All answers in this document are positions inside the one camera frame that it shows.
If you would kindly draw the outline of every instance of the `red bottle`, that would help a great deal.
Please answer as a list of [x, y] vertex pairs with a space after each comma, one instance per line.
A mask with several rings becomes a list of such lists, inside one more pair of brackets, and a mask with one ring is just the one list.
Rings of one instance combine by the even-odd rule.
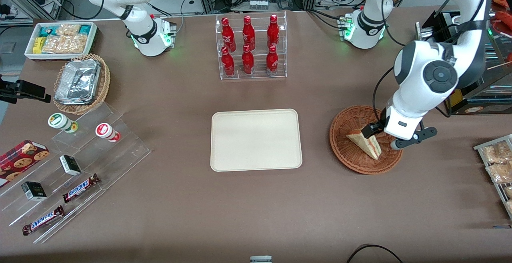
[[224, 17], [221, 19], [222, 22], [222, 41], [224, 42], [224, 46], [229, 48], [230, 52], [234, 52], [236, 50], [236, 43], [234, 42], [234, 32], [233, 29], [229, 26], [229, 19]]
[[244, 45], [244, 53], [242, 54], [242, 62], [244, 65], [244, 72], [247, 75], [252, 75], [254, 72], [254, 56], [251, 53], [250, 47]]
[[233, 57], [229, 54], [229, 50], [227, 47], [223, 46], [221, 49], [222, 52], [222, 66], [224, 68], [224, 73], [227, 77], [233, 77], [234, 76], [234, 61]]
[[267, 54], [267, 74], [274, 76], [278, 73], [279, 56], [276, 54], [276, 46], [270, 46]]
[[272, 45], [277, 46], [279, 43], [279, 26], [278, 26], [278, 16], [272, 14], [270, 16], [270, 24], [267, 29], [267, 45], [270, 48]]
[[254, 35], [254, 27], [251, 24], [251, 17], [244, 16], [244, 29], [242, 30], [244, 36], [244, 44], [247, 44], [250, 50], [256, 48], [256, 36]]

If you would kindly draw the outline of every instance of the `red cookie box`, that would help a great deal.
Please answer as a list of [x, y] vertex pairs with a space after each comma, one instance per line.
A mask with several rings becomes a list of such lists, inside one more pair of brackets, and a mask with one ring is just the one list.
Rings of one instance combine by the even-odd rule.
[[0, 156], [0, 187], [12, 181], [50, 154], [48, 148], [29, 140], [16, 145]]

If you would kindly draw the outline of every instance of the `brown wicker basket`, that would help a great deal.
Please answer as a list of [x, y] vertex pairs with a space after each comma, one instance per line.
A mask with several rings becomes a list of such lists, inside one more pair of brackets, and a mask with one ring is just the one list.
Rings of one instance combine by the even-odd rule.
[[375, 122], [373, 108], [355, 105], [338, 113], [329, 130], [331, 147], [336, 157], [348, 168], [362, 174], [388, 172], [402, 158], [402, 150], [394, 150], [390, 146], [390, 143], [396, 138], [387, 133], [381, 132], [375, 135], [382, 149], [378, 160], [369, 157], [345, 136], [351, 130], [360, 130], [372, 122]]
[[[76, 57], [71, 59], [70, 61], [80, 61], [80, 60], [87, 60], [87, 59], [95, 59], [99, 61], [101, 64], [101, 70], [100, 70], [100, 78], [98, 80], [98, 88], [96, 91], [96, 99], [91, 105], [64, 105], [57, 103], [55, 101], [55, 96], [53, 98], [53, 103], [57, 106], [57, 108], [66, 113], [72, 113], [76, 115], [82, 115], [88, 112], [89, 110], [93, 110], [94, 108], [97, 108], [98, 106], [105, 101], [106, 95], [108, 93], [108, 85], [110, 84], [110, 71], [108, 70], [108, 66], [106, 66], [106, 63], [101, 57], [95, 55], [95, 54], [88, 54], [80, 57]], [[64, 71], [64, 65], [59, 72], [59, 75], [57, 76], [57, 80], [55, 81], [55, 85], [53, 87], [53, 92], [57, 92], [57, 88], [59, 86], [60, 77], [62, 77], [62, 72]]]

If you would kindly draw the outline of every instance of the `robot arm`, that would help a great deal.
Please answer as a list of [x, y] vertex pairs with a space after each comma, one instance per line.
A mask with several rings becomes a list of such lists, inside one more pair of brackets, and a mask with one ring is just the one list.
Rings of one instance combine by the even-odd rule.
[[387, 18], [393, 9], [393, 0], [366, 0], [364, 10], [355, 10], [345, 16], [349, 21], [344, 24], [347, 31], [344, 40], [361, 49], [372, 48], [382, 38], [384, 32], [384, 18]]
[[[384, 125], [384, 132], [399, 138], [399, 142], [417, 140], [421, 132], [416, 129], [423, 116], [451, 94], [470, 65], [483, 61], [483, 57], [476, 55], [482, 29], [486, 29], [486, 0], [481, 5], [480, 0], [454, 1], [461, 13], [459, 28], [466, 30], [457, 44], [413, 41], [395, 59], [394, 75], [399, 89], [389, 99], [381, 124]], [[473, 22], [469, 22], [475, 13]], [[474, 82], [480, 75], [473, 75], [469, 82]], [[366, 128], [365, 136], [370, 129], [375, 131], [375, 125]]]
[[135, 47], [146, 56], [156, 56], [174, 46], [176, 26], [152, 18], [144, 7], [150, 0], [89, 0], [123, 20], [132, 33]]

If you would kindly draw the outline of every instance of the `brown tabletop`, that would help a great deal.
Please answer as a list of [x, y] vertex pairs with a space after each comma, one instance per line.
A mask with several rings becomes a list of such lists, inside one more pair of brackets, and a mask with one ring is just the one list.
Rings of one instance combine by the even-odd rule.
[[[411, 40], [414, 23], [432, 10], [394, 10], [394, 37]], [[355, 173], [331, 151], [331, 120], [371, 104], [400, 46], [386, 35], [358, 50], [305, 12], [287, 16], [288, 77], [258, 82], [219, 79], [214, 16], [186, 18], [176, 48], [155, 58], [133, 47], [121, 21], [97, 21], [95, 51], [112, 74], [107, 102], [154, 151], [42, 245], [0, 214], [0, 261], [243, 263], [272, 255], [275, 263], [338, 263], [376, 243], [406, 262], [510, 262], [512, 230], [491, 228], [510, 221], [472, 147], [511, 133], [511, 116], [446, 119], [434, 110], [425, 123], [437, 136], [406, 148], [386, 174]], [[21, 78], [53, 90], [61, 66], [27, 60]], [[396, 89], [385, 79], [377, 105]], [[302, 166], [214, 172], [212, 115], [274, 108], [298, 112]], [[51, 139], [57, 130], [46, 120], [56, 111], [26, 99], [10, 105], [0, 153], [24, 139]], [[394, 259], [365, 250], [353, 262], [372, 260]]]

